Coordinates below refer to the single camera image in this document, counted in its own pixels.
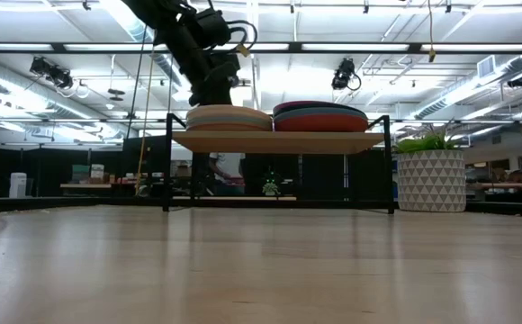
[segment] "robotic arm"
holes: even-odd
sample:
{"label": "robotic arm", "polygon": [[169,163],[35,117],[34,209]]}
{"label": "robotic arm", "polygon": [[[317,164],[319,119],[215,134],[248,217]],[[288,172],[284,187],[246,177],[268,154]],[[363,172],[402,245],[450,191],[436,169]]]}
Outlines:
{"label": "robotic arm", "polygon": [[122,0],[147,26],[156,31],[155,45],[165,43],[179,70],[192,85],[190,105],[231,104],[230,89],[239,82],[237,51],[212,52],[230,41],[245,21],[225,22],[212,7],[197,13],[185,0]]}

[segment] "person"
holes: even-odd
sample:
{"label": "person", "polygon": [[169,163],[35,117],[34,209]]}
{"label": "person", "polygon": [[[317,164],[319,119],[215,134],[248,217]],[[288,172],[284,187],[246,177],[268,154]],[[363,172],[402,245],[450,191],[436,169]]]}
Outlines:
{"label": "person", "polygon": [[209,155],[209,167],[215,174],[216,195],[243,195],[245,186],[243,182],[242,160],[243,153],[211,153]]}

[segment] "red plate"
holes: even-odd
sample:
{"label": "red plate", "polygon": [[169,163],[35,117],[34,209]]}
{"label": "red plate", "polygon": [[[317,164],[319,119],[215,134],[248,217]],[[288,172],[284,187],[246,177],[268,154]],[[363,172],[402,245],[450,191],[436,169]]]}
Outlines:
{"label": "red plate", "polygon": [[343,114],[312,114],[275,122],[275,131],[360,131],[367,130],[367,120]]}

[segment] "ventilation duct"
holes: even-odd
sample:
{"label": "ventilation duct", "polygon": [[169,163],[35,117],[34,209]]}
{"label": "ventilation duct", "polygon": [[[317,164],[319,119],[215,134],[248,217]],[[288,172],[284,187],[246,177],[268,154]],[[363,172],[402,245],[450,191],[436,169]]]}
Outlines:
{"label": "ventilation duct", "polygon": [[[119,23],[119,25],[129,34],[129,36],[136,42],[153,44],[153,31],[148,28],[145,39],[143,34],[145,33],[145,24],[142,23],[139,18],[129,9],[129,7],[121,0],[100,0],[104,9],[113,17],[113,19]],[[180,75],[179,70],[172,67],[169,64],[169,60],[163,54],[152,54],[151,58],[155,61],[165,75],[170,78],[175,85],[179,88],[190,88],[183,77]]]}
{"label": "ventilation duct", "polygon": [[[55,91],[33,83],[30,79],[25,76],[21,76],[12,70],[0,66],[0,87],[5,88],[10,94],[22,97],[27,103],[31,103],[38,106],[45,106],[48,109],[52,109],[55,112],[54,116],[50,118],[76,118],[76,119],[103,119],[107,116],[89,108],[81,103],[65,98],[62,95],[57,94]],[[19,93],[14,91],[15,89],[21,89]],[[126,133],[127,127],[120,124],[104,124],[107,130],[111,130],[110,136],[114,136],[115,133]]]}
{"label": "ventilation duct", "polygon": [[494,56],[494,62],[495,68],[491,73],[484,74],[483,77],[479,77],[478,71],[471,73],[461,81],[448,86],[437,97],[422,102],[410,117],[423,119],[487,89],[491,84],[506,82],[522,74],[522,55],[516,58]]}

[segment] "ceiling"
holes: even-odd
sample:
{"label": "ceiling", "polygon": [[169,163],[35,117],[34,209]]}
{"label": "ceiling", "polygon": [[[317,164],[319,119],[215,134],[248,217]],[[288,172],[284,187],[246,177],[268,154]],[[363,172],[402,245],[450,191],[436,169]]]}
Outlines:
{"label": "ceiling", "polygon": [[[114,2],[118,1],[88,1],[92,10],[85,11],[81,1],[0,0],[0,42],[132,41],[119,19],[105,10]],[[225,0],[213,3],[216,9],[224,12],[226,20],[242,19],[255,23],[259,41],[428,42],[430,39],[428,2],[423,0],[370,0],[369,14],[363,14],[363,2],[349,0]],[[446,3],[446,0],[432,3],[434,41],[522,42],[522,1],[452,0],[451,13],[446,13]],[[200,9],[207,6],[206,1],[193,0],[192,4]],[[38,55],[0,54],[0,65],[34,79],[29,72],[34,56]],[[118,103],[111,102],[111,95],[107,93],[112,74],[110,55],[39,56],[70,69],[72,77],[89,89],[87,97],[73,95],[70,99],[101,115],[121,118],[131,110],[138,68],[140,85],[134,104],[138,117],[143,117],[147,104],[149,117],[153,118],[163,117],[168,108],[182,117],[191,109],[186,100],[171,98],[179,87],[171,86],[166,73],[157,65],[151,71],[149,55],[116,56],[111,87],[126,93],[122,97],[124,100]],[[345,57],[351,57],[359,67],[358,75],[363,81],[359,91],[331,89],[334,70]],[[275,105],[284,101],[321,100],[353,105],[370,117],[389,113],[392,117],[405,118],[419,103],[475,73],[476,64],[485,57],[439,54],[435,62],[428,63],[427,55],[404,58],[387,54],[256,54],[253,58],[239,59],[241,70],[238,75],[253,79],[252,60],[256,60],[259,73],[255,95],[263,111],[271,112]],[[45,80],[36,82],[53,89]],[[489,86],[487,91],[464,98],[439,117],[462,117],[456,116],[455,109],[472,112],[498,102],[501,100],[499,89],[498,86]],[[517,95],[522,88],[507,91],[509,95]],[[244,105],[252,105],[252,92],[251,88],[240,89],[234,94],[234,99],[238,96],[244,100]],[[107,104],[115,104],[115,107],[110,110]],[[162,127],[148,125],[148,129]]]}

